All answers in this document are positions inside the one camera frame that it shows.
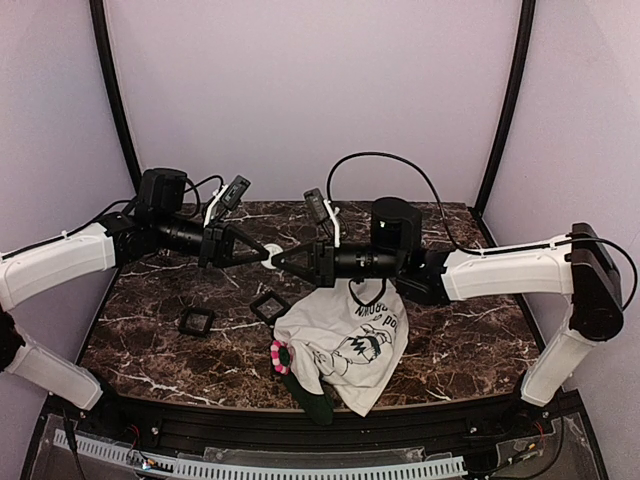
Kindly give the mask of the pink flower brooch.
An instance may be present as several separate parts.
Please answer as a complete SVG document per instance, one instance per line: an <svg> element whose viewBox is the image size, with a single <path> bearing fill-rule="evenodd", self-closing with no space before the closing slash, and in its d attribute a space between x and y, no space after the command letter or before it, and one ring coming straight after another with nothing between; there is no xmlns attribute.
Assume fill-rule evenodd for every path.
<svg viewBox="0 0 640 480"><path fill-rule="evenodd" d="M291 372L295 350L286 342L273 340L270 346L270 359L276 373L286 376Z"/></svg>

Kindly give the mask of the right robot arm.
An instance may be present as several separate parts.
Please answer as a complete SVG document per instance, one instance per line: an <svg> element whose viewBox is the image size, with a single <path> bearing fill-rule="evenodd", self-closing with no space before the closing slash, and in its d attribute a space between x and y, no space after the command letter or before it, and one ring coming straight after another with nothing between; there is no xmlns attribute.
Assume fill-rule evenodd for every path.
<svg viewBox="0 0 640 480"><path fill-rule="evenodd" d="M422 213L383 197L371 207L370 240L345 243L335 233L274 255L274 267L316 287L338 279L394 279L405 299L427 306L476 297L550 293L568 297L569 312L521 382L520 399L546 406L587 354L622 330L626 308L620 273L587 223L538 243L488 249L432 250L422 245Z"/></svg>

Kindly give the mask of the white brooch backing piece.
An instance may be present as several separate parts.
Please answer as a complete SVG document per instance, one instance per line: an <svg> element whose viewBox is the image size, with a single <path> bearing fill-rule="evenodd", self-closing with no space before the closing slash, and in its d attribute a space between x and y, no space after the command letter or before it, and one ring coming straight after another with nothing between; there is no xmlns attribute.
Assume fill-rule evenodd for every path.
<svg viewBox="0 0 640 480"><path fill-rule="evenodd" d="M275 266L272 264L272 258L275 255L278 255L283 252L283 248L275 243L269 243L264 246L265 250L268 252L268 257L266 260L262 261L261 264L270 270L275 269Z"/></svg>

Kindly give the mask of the white and green garment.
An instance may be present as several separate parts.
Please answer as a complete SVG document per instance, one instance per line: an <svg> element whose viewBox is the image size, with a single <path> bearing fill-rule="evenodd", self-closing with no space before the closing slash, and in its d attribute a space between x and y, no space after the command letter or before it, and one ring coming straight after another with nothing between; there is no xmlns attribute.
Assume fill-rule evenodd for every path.
<svg viewBox="0 0 640 480"><path fill-rule="evenodd" d="M340 279L332 288L314 290L276 321L274 340L295 350L283 382L318 425L333 421L326 386L364 417L399 364L408 332L406 309L391 281Z"/></svg>

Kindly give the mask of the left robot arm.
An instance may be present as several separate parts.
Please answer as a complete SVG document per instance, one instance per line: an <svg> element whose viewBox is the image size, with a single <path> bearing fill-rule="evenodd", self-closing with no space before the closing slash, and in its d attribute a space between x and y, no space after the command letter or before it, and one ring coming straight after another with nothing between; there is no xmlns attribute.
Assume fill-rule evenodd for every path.
<svg viewBox="0 0 640 480"><path fill-rule="evenodd" d="M105 385L87 369L40 345L19 329L10 312L23 301L94 272L120 268L159 249L197 259L201 268L224 269L265 261L268 250L224 221L248 189L237 176L222 185L201 223L182 218L184 195L194 183L171 168L145 171L138 192L122 212L106 212L71 232L1 257L1 369L84 410L104 396Z"/></svg>

